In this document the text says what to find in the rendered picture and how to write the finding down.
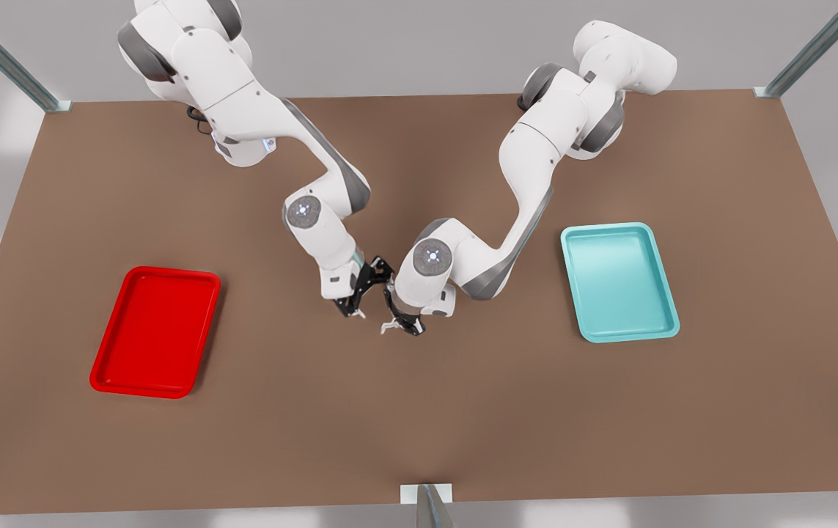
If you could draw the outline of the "silver frame post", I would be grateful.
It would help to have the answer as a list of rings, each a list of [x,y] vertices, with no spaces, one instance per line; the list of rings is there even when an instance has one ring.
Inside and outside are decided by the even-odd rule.
[[[781,99],[838,41],[838,11],[814,34],[767,86],[752,89],[757,99]]]
[[[0,73],[45,113],[66,113],[71,101],[54,97],[3,45],[0,44]]]
[[[400,502],[415,505],[416,528],[455,528],[446,510],[453,502],[451,483],[400,485]]]

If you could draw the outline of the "red rectangular tray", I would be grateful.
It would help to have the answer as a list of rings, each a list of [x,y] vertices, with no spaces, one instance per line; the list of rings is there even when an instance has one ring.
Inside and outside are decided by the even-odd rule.
[[[208,271],[131,268],[100,342],[90,386],[134,397],[186,397],[196,382],[221,288],[221,278]]]

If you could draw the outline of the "teal rectangular tray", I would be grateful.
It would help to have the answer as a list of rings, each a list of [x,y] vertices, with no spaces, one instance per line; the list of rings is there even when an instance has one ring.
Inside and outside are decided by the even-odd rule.
[[[679,334],[679,314],[649,225],[573,225],[562,231],[560,244],[583,338],[621,343]]]

